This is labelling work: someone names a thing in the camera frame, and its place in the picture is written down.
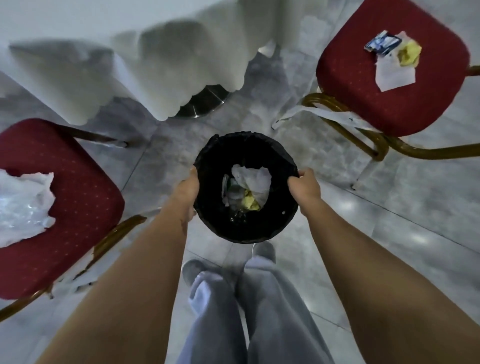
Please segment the white tablecloth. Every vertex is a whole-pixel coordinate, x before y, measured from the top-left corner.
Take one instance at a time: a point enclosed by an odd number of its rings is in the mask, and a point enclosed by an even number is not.
[[[325,1],[1,0],[0,97],[20,85],[76,125],[131,97],[165,120],[206,85],[240,89],[257,50],[294,45]]]

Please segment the crumpled white paper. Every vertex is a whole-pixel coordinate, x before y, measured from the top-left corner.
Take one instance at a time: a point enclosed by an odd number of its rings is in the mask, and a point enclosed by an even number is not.
[[[233,179],[230,180],[231,185],[228,190],[226,190],[228,175],[223,178],[222,197],[225,206],[240,208],[245,190],[250,190],[260,208],[264,207],[272,183],[272,175],[267,168],[261,167],[257,170],[235,164],[232,167],[232,176]]]
[[[302,106],[302,105],[297,105],[292,107],[290,110],[288,110],[285,114],[283,114],[279,120],[275,121],[272,124],[273,129],[278,129],[287,119],[290,119],[300,111],[308,111],[311,112],[315,115],[318,115],[322,118],[328,119],[328,120],[333,120],[338,122],[339,124],[349,126],[352,128],[360,128],[360,129],[365,129],[365,130],[373,130],[373,131],[378,131],[378,129],[375,129],[373,126],[371,126],[368,122],[366,122],[364,119],[362,119],[359,115],[357,115],[354,112],[351,111],[342,111],[342,112],[336,112],[336,111],[331,111],[328,109],[326,106],[313,103],[315,105],[314,108],[310,108],[307,106]]]
[[[48,216],[55,196],[53,173],[13,177],[0,170],[0,248],[28,239],[55,223]]]
[[[396,36],[399,37],[402,42],[411,40],[405,32],[400,32]],[[399,46],[384,57],[377,55],[375,82],[382,92],[415,83],[415,67],[400,66],[398,49]]]

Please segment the forearm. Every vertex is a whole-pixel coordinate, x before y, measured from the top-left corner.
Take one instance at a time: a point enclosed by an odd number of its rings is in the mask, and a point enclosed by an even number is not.
[[[184,208],[167,204],[98,280],[38,364],[162,362],[187,221]]]
[[[368,364],[477,360],[480,328],[425,277],[324,202],[303,210]]]

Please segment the gray sweatpants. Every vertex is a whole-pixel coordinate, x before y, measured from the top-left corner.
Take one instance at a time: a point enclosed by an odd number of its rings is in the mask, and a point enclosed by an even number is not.
[[[247,262],[237,295],[248,349],[232,287],[206,271],[192,285],[189,301],[197,319],[178,364],[333,364],[305,303],[271,260],[254,256]]]

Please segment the red upholstered seat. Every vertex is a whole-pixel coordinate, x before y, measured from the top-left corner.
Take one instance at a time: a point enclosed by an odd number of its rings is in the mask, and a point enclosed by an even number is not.
[[[2,132],[0,168],[14,176],[54,172],[55,225],[0,248],[0,298],[18,299],[46,288],[100,242],[119,222],[124,201],[76,140],[49,121],[28,119]]]
[[[380,92],[375,55],[363,49],[383,30],[402,30],[422,46],[416,83]],[[390,136],[417,133],[437,120],[462,86],[469,53],[462,40],[409,0],[365,0],[323,52],[324,91]]]

